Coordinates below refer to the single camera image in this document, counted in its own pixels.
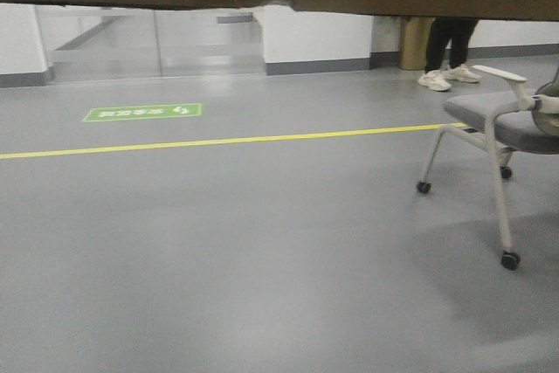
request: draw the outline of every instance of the leg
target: leg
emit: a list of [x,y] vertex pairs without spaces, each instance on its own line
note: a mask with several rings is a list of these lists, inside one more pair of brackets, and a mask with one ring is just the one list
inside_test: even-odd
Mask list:
[[477,19],[457,19],[454,21],[450,57],[451,69],[467,62],[470,38],[477,24]]
[[427,43],[425,73],[439,70],[445,57],[445,48],[452,37],[452,20],[438,17],[431,24]]

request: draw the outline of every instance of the office chair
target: office chair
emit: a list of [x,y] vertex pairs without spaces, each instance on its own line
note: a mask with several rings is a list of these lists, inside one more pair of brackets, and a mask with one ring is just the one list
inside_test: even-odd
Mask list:
[[508,163],[514,152],[559,154],[559,98],[556,98],[559,96],[559,70],[554,82],[529,96],[524,86],[526,78],[487,66],[473,68],[503,78],[512,87],[516,100],[510,92],[464,95],[446,100],[444,110],[466,126],[459,128],[444,124],[438,128],[417,190],[427,194],[431,189],[427,177],[445,133],[456,135],[485,150],[491,166],[500,240],[504,249],[500,262],[506,269],[514,271],[521,257],[513,249],[502,180],[513,175]]

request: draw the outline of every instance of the white sneaker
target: white sneaker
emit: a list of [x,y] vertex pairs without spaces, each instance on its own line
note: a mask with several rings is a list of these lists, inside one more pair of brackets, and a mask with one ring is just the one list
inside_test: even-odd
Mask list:
[[448,91],[452,86],[448,83],[440,70],[431,70],[418,79],[418,84],[427,86],[432,91]]
[[465,83],[478,83],[481,79],[481,76],[478,74],[470,72],[470,69],[468,69],[466,65],[460,65],[453,69],[447,67],[446,70],[443,71],[443,76],[448,80],[459,80]]

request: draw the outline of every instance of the chair leg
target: chair leg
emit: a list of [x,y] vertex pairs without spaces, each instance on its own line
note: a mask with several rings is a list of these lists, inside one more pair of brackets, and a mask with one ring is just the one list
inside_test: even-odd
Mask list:
[[423,170],[421,172],[421,177],[419,178],[419,182],[417,185],[417,189],[419,192],[426,194],[431,189],[431,184],[427,182],[429,172],[431,171],[431,167],[433,165],[433,161],[435,159],[435,155],[438,151],[438,146],[443,138],[445,133],[450,133],[452,135],[456,135],[462,140],[472,144],[473,146],[485,150],[486,143],[472,135],[472,130],[470,128],[457,128],[452,124],[444,124],[437,129],[437,132],[434,135],[433,142],[431,145],[431,150],[429,155],[425,159],[425,163],[423,166]]
[[494,131],[489,130],[486,133],[487,154],[491,165],[491,175],[493,177],[493,193],[495,195],[495,203],[497,207],[497,217],[499,219],[500,242],[504,248],[501,256],[501,264],[508,270],[514,271],[521,262],[520,256],[513,251],[513,238],[510,232],[510,223],[508,218],[507,204],[505,200],[505,191],[503,189],[503,166],[508,164],[513,150],[502,154],[497,147],[494,137]]

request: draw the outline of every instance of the green floor sign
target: green floor sign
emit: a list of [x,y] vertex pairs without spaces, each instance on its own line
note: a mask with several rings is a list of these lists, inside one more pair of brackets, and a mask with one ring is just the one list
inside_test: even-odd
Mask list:
[[202,104],[144,105],[140,107],[94,108],[84,121],[142,120],[147,118],[196,117]]

